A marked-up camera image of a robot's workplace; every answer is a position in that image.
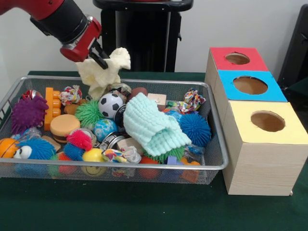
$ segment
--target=wire mesh basket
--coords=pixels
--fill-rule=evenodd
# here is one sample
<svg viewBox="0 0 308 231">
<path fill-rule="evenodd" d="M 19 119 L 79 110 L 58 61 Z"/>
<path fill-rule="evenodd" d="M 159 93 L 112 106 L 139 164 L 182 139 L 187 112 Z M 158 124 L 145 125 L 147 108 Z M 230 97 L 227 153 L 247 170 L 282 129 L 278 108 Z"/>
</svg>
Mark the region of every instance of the wire mesh basket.
<svg viewBox="0 0 308 231">
<path fill-rule="evenodd" d="M 150 93 L 165 94 L 168 101 L 182 101 L 183 95 L 190 88 L 197 89 L 206 98 L 206 102 L 199 109 L 199 114 L 208 120 L 212 129 L 212 139 L 200 157 L 200 166 L 0 158 L 0 177 L 209 184 L 218 171 L 227 166 L 228 154 L 225 140 L 213 93 L 206 83 L 133 79 L 122 79 L 122 82 L 132 89 L 145 87 Z M 45 96 L 46 87 L 62 90 L 66 86 L 75 84 L 80 85 L 83 95 L 87 95 L 89 87 L 83 85 L 79 77 L 26 76 L 20 78 L 0 103 L 0 138 L 11 136 L 12 107 L 24 92 L 35 89 Z M 43 135 L 52 137 L 50 132 L 43 129 L 41 132 Z"/>
</svg>

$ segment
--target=soccer ball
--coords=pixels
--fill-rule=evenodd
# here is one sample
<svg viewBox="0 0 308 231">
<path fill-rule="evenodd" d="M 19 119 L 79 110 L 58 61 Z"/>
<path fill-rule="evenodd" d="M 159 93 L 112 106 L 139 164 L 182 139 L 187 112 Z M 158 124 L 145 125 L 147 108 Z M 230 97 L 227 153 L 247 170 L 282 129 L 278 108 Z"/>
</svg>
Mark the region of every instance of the soccer ball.
<svg viewBox="0 0 308 231">
<path fill-rule="evenodd" d="M 98 108 L 105 118 L 111 119 L 123 105 L 122 99 L 116 94 L 105 94 L 98 102 Z"/>
</svg>

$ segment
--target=smiley face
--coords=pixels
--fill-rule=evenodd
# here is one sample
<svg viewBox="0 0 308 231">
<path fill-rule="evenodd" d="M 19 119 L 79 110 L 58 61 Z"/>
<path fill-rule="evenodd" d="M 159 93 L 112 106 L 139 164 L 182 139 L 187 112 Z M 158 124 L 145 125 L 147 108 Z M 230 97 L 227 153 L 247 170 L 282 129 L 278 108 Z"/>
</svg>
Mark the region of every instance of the smiley face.
<svg viewBox="0 0 308 231">
<path fill-rule="evenodd" d="M 106 167 L 91 167 L 91 166 L 83 166 L 81 167 L 84 174 L 90 177 L 99 177 L 105 173 L 107 170 Z"/>
</svg>

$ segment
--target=mint green knit fabric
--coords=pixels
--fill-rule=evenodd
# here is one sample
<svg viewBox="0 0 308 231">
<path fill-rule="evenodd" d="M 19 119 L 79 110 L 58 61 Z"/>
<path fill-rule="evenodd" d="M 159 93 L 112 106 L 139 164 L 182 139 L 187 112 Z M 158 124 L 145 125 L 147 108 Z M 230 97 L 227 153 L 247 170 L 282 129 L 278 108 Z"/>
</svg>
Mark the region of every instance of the mint green knit fabric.
<svg viewBox="0 0 308 231">
<path fill-rule="evenodd" d="M 176 119 L 160 112 L 155 101 L 149 100 L 142 93 L 127 103 L 124 127 L 128 135 L 152 156 L 160 156 L 192 143 Z"/>
</svg>

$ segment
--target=red robot arm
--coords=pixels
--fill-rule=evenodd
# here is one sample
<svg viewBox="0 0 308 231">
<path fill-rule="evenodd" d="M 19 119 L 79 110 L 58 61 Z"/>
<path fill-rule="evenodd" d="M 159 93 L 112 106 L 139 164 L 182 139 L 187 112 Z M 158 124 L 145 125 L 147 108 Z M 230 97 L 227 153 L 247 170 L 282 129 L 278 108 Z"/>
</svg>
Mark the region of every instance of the red robot arm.
<svg viewBox="0 0 308 231">
<path fill-rule="evenodd" d="M 101 24 L 85 16 L 73 0 L 0 0 L 0 15 L 14 7 L 28 12 L 31 22 L 44 34 L 56 37 L 67 59 L 83 62 L 90 56 L 103 69 L 108 67 L 104 59 L 109 57 L 98 43 Z"/>
</svg>

